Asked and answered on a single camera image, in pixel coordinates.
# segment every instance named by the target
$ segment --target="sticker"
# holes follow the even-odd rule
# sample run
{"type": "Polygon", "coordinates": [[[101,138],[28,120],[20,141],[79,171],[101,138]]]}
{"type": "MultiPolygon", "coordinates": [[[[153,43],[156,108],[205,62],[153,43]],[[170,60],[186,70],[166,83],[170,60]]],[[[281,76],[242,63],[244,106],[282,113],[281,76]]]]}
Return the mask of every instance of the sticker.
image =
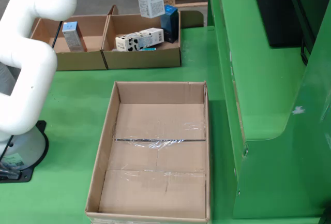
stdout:
{"type": "Polygon", "coordinates": [[[153,43],[153,39],[151,35],[148,35],[146,37],[140,38],[138,46],[139,47],[144,47],[144,46],[149,46],[153,43]]]}
{"type": "Polygon", "coordinates": [[[156,48],[143,48],[141,51],[155,51],[156,48]]]}
{"type": "Polygon", "coordinates": [[[18,153],[4,156],[1,163],[7,168],[20,167],[24,165],[24,161],[18,153]]]}

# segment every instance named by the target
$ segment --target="green table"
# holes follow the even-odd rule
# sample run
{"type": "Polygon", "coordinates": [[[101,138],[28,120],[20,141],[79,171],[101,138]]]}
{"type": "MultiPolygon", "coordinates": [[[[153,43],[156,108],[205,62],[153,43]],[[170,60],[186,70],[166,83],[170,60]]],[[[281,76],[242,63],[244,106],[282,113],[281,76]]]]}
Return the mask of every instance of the green table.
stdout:
{"type": "Polygon", "coordinates": [[[184,29],[180,68],[57,72],[40,117],[48,154],[29,183],[0,185],[0,223],[89,223],[85,202],[115,80],[207,81],[210,121],[223,126],[213,129],[213,151],[231,142],[215,40],[212,27],[184,29]]]}

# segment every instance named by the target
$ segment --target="empty cardboard box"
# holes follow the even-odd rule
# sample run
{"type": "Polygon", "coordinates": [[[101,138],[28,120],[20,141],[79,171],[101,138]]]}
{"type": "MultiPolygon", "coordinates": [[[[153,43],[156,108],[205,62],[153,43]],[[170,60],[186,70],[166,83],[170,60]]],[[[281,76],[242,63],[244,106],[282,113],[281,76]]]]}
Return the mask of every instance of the empty cardboard box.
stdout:
{"type": "MultiPolygon", "coordinates": [[[[87,52],[70,52],[62,33],[63,24],[55,42],[54,51],[57,55],[57,70],[105,70],[102,53],[102,41],[109,14],[117,13],[114,5],[107,15],[100,16],[73,16],[65,22],[78,21],[83,35],[87,52]]],[[[37,39],[52,45],[56,36],[59,22],[39,19],[31,39],[37,39]]]]}
{"type": "MultiPolygon", "coordinates": [[[[178,26],[179,30],[203,26],[203,15],[198,11],[180,12],[178,26]],[[190,21],[181,20],[181,13],[184,14],[185,19],[190,19],[190,21]]],[[[108,67],[110,69],[125,69],[181,66],[180,36],[174,43],[163,42],[153,46],[156,48],[155,51],[113,51],[116,48],[116,36],[131,34],[152,27],[161,28],[161,17],[149,19],[141,17],[139,14],[110,15],[102,45],[102,52],[108,67]]]]}
{"type": "Polygon", "coordinates": [[[115,82],[86,215],[92,223],[207,223],[205,83],[115,82]]]}

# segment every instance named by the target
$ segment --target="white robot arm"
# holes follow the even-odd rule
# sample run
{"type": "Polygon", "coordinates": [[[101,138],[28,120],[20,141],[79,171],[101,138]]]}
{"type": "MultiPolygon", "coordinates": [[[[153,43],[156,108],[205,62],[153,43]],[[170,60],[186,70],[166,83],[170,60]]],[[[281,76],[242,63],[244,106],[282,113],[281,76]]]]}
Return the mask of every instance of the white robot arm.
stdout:
{"type": "MultiPolygon", "coordinates": [[[[10,139],[35,132],[57,67],[52,47],[28,38],[33,22],[36,18],[67,20],[76,5],[77,0],[10,0],[0,20],[0,169],[10,139]],[[21,69],[16,83],[2,63],[21,69]]],[[[22,151],[20,157],[25,159],[24,166],[17,170],[32,165],[44,150],[44,146],[36,148],[38,144],[31,142],[17,143],[20,148],[16,149],[22,151]]]]}

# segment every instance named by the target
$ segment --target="black panel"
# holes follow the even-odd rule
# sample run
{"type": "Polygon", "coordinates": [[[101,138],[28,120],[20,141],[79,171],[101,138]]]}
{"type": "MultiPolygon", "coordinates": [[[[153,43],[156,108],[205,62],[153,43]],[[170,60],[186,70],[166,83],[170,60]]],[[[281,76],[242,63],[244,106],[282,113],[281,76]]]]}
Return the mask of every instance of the black panel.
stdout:
{"type": "Polygon", "coordinates": [[[272,47],[299,47],[302,30],[292,0],[257,0],[272,47]]]}

